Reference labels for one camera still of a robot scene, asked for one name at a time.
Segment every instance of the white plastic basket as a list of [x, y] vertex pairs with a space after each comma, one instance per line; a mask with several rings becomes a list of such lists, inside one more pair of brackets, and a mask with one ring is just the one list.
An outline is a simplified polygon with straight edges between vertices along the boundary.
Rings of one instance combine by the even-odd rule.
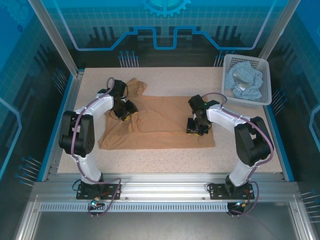
[[[230, 90], [229, 93], [225, 93], [225, 79], [229, 70], [237, 63], [242, 63], [249, 61], [251, 66], [254, 69], [262, 72], [262, 80], [263, 84], [260, 87], [261, 92], [261, 99], [260, 101], [251, 101], [251, 100], [244, 100], [240, 98], [236, 98], [232, 91]], [[261, 58], [253, 57], [253, 56], [243, 56], [243, 55], [236, 55], [236, 54], [227, 54], [224, 56], [223, 60], [223, 75], [222, 75], [222, 88], [221, 93], [226, 95], [228, 98], [228, 103], [235, 103], [241, 104], [248, 107], [259, 107], [263, 105], [269, 105], [272, 101], [272, 94], [271, 94], [271, 78], [270, 78], [270, 69], [269, 63]]]

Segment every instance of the brown cloth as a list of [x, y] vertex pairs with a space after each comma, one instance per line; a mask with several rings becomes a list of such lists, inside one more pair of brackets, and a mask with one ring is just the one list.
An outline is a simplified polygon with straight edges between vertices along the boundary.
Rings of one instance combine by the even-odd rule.
[[142, 96], [147, 84], [133, 78], [128, 83], [127, 99], [138, 112], [130, 120], [115, 120], [106, 113], [106, 131], [99, 147], [116, 149], [193, 149], [215, 146], [212, 130], [204, 136], [187, 134], [192, 118], [189, 96]]

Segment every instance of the white table surface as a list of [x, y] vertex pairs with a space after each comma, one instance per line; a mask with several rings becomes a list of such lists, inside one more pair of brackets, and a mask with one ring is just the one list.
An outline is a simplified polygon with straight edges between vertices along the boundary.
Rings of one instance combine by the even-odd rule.
[[[222, 72], [222, 67], [86, 68], [74, 109], [87, 105], [100, 89], [106, 87], [109, 77], [124, 82], [137, 78], [147, 83], [143, 93], [147, 96], [194, 96], [221, 92]], [[213, 96], [208, 99], [222, 100]], [[244, 116], [260, 116], [268, 125], [262, 107], [225, 106]], [[211, 148], [104, 150], [99, 149], [98, 140], [105, 131], [105, 123], [103, 116], [94, 122], [96, 144], [93, 152], [102, 173], [228, 173], [238, 160], [235, 136], [217, 124], [212, 126], [215, 147]], [[277, 153], [257, 172], [282, 172]], [[65, 152], [58, 173], [78, 173], [75, 162]]]

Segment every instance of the light blue towel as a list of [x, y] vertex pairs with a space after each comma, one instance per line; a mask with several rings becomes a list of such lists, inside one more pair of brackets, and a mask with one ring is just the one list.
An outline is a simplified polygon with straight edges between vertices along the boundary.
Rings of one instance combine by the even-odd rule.
[[225, 89], [232, 89], [238, 99], [260, 101], [260, 87], [264, 82], [262, 72], [254, 69], [249, 61], [235, 64], [225, 77]]

